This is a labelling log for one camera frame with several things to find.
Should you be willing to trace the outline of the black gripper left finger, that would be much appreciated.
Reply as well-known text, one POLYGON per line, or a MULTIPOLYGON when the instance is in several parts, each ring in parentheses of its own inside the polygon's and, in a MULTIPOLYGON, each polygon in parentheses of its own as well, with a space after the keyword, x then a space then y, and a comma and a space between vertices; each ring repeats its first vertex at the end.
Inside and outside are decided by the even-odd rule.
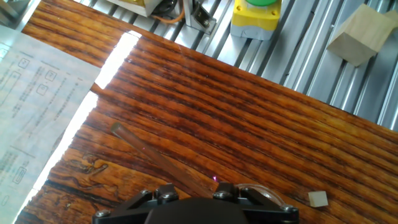
POLYGON ((99 210, 92 216, 92 223, 145 223, 152 209, 179 200, 174 184, 161 185, 154 191, 142 190, 133 198, 113 210, 99 210))

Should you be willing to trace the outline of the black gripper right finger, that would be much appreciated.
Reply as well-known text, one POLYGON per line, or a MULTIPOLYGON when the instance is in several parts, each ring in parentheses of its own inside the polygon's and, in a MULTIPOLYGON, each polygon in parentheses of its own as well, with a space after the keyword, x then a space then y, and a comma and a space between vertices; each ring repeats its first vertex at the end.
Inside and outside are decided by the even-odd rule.
POLYGON ((213 198, 236 205, 249 223, 299 222, 299 209, 263 185, 220 182, 213 198))

